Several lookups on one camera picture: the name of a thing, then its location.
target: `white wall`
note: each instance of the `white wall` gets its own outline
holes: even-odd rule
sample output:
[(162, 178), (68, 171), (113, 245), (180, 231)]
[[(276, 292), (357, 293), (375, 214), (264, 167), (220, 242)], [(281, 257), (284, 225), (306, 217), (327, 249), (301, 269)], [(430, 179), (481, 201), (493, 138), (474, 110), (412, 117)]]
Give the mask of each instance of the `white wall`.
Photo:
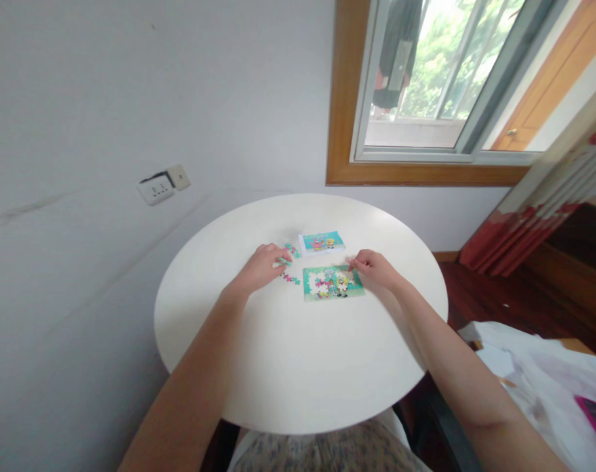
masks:
[[(115, 467), (166, 378), (161, 276), (224, 212), (336, 193), (458, 250), (507, 193), (325, 187), (333, 21), (332, 0), (0, 0), (0, 470)], [(147, 206), (135, 183), (174, 163), (192, 186)]]

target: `wall socket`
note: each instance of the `wall socket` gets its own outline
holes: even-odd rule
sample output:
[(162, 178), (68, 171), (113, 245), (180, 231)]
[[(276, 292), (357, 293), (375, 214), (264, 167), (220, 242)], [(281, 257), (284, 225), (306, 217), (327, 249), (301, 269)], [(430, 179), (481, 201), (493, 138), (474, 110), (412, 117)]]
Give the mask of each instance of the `wall socket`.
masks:
[(184, 170), (182, 164), (169, 167), (167, 172), (169, 173), (169, 177), (171, 177), (171, 182), (173, 182), (173, 185), (175, 185), (177, 190), (185, 189), (191, 184), (191, 181), (188, 180), (188, 175), (186, 175), (186, 171)]
[(154, 177), (141, 182), (136, 187), (148, 205), (156, 205), (162, 200), (168, 199), (175, 194), (169, 179), (165, 175)]

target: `wooden window frame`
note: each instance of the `wooden window frame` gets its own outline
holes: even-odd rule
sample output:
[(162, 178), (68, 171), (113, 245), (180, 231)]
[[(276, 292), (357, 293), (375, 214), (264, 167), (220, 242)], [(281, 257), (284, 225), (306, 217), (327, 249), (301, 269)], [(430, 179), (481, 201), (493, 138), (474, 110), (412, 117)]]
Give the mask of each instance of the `wooden window frame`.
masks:
[(327, 185), (514, 186), (529, 165), (351, 162), (370, 0), (337, 0)]

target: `finger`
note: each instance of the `finger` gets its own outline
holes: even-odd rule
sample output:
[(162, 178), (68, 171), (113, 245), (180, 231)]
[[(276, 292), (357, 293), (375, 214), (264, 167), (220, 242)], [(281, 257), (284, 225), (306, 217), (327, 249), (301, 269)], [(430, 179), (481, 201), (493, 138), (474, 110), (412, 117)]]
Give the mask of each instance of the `finger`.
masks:
[(361, 249), (359, 251), (359, 253), (357, 254), (357, 257), (355, 257), (355, 259), (358, 260), (359, 262), (363, 262), (364, 264), (367, 264), (370, 262), (370, 259), (372, 258), (373, 254), (374, 254), (374, 251), (372, 249)]
[(275, 249), (275, 250), (271, 251), (271, 252), (269, 253), (269, 255), (270, 255), (270, 256), (271, 256), (271, 257), (272, 257), (274, 260), (276, 260), (276, 259), (278, 259), (278, 258), (282, 257), (283, 259), (286, 259), (286, 260), (288, 260), (289, 262), (293, 262), (293, 259), (291, 258), (291, 256), (289, 256), (289, 254), (288, 254), (288, 253), (286, 253), (286, 252), (285, 252), (283, 249), (280, 249), (280, 248), (278, 248), (278, 249)]
[(284, 253), (284, 256), (282, 256), (282, 257), (287, 259), (289, 262), (293, 262), (293, 257), (291, 257), (291, 254), (289, 254), (289, 249), (282, 248), (281, 251), (283, 251), (283, 253)]
[(364, 264), (363, 262), (356, 259), (352, 259), (352, 266), (357, 270), (357, 272), (365, 275), (370, 275), (370, 272), (372, 271), (372, 268), (369, 265)]

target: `round white table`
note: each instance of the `round white table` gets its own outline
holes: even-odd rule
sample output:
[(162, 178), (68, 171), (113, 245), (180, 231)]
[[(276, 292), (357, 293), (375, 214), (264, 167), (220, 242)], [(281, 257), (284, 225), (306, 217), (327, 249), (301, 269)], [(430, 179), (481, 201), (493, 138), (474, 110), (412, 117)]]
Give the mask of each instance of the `round white table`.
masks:
[(169, 372), (219, 293), (262, 243), (299, 247), (298, 235), (338, 231), (343, 252), (299, 259), (247, 302), (223, 418), (279, 434), (331, 431), (371, 418), (405, 396), (426, 368), (393, 296), (363, 277), (365, 296), (305, 302), (303, 267), (344, 264), (362, 248), (383, 253), (447, 318), (435, 258), (407, 226), (366, 203), (319, 194), (241, 206), (193, 236), (173, 259), (155, 302), (158, 350)]

